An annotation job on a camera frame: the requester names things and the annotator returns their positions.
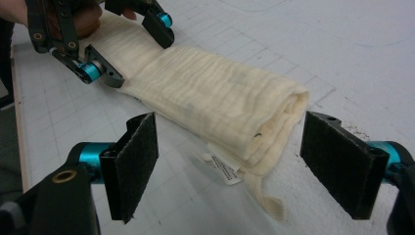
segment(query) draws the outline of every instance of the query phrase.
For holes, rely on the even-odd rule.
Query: textured fabric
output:
[[[124,75],[119,92],[196,133],[225,161],[237,162],[259,204],[273,217],[284,218],[281,200],[264,197],[260,184],[303,114],[308,100],[304,87],[200,49],[162,50],[140,25],[108,14],[83,43],[92,43]]]

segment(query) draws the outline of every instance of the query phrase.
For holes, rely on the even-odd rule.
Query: cream towel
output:
[[[304,112],[303,86],[199,49],[163,50],[141,25],[112,14],[104,14],[101,27],[82,41],[89,43],[123,74],[119,92],[196,133],[226,163],[237,163],[258,203],[284,219],[281,200],[262,195],[261,179]]]

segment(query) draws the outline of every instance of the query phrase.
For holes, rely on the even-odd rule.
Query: wooden edge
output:
[[[31,177],[29,170],[29,162],[25,156],[24,150],[24,138],[23,138],[23,117],[22,117],[22,102],[21,102],[21,87],[17,82],[17,75],[19,75],[19,70],[16,69],[13,46],[12,46],[12,77],[13,77],[13,90],[15,92],[15,112],[16,112],[16,124],[18,128],[18,140],[19,140],[19,155],[21,159],[21,172],[22,172],[22,185],[23,192],[25,193],[30,189]]]

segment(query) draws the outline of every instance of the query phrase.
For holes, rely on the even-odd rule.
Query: black gripper bracket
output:
[[[125,79],[92,45],[85,48],[85,62],[97,61],[101,66],[103,74],[101,80],[112,88],[119,88]]]

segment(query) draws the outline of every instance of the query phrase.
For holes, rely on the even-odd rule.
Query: white tag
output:
[[[231,157],[226,157],[227,154],[217,148],[215,145],[212,145],[210,143],[207,143],[207,148],[217,157],[219,158],[223,163],[225,163],[227,166],[231,167],[234,171],[238,171],[239,168],[241,168],[241,165],[233,160]]]
[[[234,170],[224,164],[219,158],[212,154],[202,154],[199,155],[200,159],[208,166],[214,168],[214,170],[222,176],[223,181],[227,185],[233,185],[242,181],[241,178],[238,178]]]

